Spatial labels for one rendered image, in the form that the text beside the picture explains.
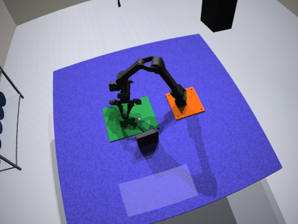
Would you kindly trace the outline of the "green circuit board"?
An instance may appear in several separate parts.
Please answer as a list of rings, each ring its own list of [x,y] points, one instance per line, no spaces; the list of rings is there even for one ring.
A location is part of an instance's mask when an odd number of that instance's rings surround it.
[[[148,96],[139,99],[141,105],[134,103],[135,106],[132,107],[128,119],[118,116],[120,115],[120,109],[117,105],[102,109],[110,142],[159,128]],[[119,120],[117,120],[117,116]]]

